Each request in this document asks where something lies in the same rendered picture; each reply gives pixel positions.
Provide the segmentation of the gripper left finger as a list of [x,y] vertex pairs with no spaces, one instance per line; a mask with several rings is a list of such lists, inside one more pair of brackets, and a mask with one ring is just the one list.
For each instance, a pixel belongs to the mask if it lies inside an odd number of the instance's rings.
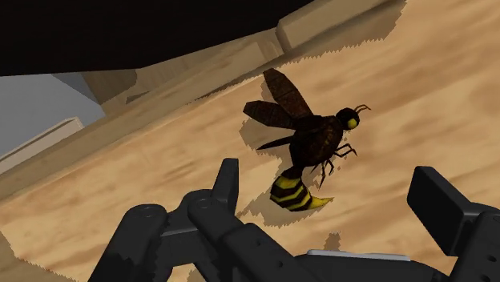
[[255,224],[235,215],[239,162],[224,159],[211,190],[174,211],[140,204],[121,219],[88,282],[168,282],[194,264],[206,282],[323,282]]

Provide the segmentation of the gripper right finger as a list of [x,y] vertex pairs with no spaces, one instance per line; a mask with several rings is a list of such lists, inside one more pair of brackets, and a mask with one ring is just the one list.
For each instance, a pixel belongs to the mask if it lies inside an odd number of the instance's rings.
[[500,209],[469,201],[433,167],[414,169],[407,203],[442,252],[450,282],[500,282]]

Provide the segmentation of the brown and yellow wasp toy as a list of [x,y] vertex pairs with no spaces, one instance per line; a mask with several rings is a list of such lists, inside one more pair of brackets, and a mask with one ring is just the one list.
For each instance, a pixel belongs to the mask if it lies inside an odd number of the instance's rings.
[[359,114],[369,107],[361,104],[343,108],[335,115],[315,115],[285,74],[270,68],[263,76],[274,101],[247,102],[243,112],[265,126],[294,131],[290,136],[259,147],[264,150],[287,145],[292,160],[292,166],[273,182],[270,200],[290,212],[323,207],[331,199],[312,195],[302,180],[303,171],[306,167],[321,167],[321,177],[325,178],[325,166],[333,164],[332,157],[342,158],[354,153],[356,150],[348,143],[341,144],[341,140],[346,131],[359,126]]

